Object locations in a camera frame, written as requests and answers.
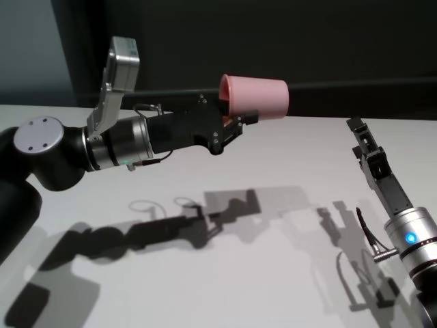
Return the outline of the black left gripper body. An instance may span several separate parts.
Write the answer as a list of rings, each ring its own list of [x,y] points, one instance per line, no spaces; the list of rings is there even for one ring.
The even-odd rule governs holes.
[[[153,153],[203,146],[213,155],[223,152],[223,115],[217,100],[201,100],[184,111],[147,119]]]

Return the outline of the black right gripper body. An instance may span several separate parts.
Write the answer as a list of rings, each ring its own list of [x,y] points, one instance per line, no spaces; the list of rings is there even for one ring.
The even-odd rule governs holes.
[[[372,153],[363,154],[361,169],[370,189],[378,196],[388,215],[397,215],[413,207],[394,175],[382,148]]]

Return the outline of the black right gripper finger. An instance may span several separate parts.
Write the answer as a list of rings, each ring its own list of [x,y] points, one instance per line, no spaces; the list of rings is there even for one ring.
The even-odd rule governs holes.
[[[361,171],[365,175],[365,179],[367,184],[371,184],[371,171],[368,163],[368,151],[366,148],[355,146],[352,149],[356,159],[358,160],[358,164],[360,166]]]
[[[350,118],[347,120],[347,125],[358,142],[358,145],[352,149],[355,156],[368,155],[379,151],[380,148],[364,121],[359,117]]]

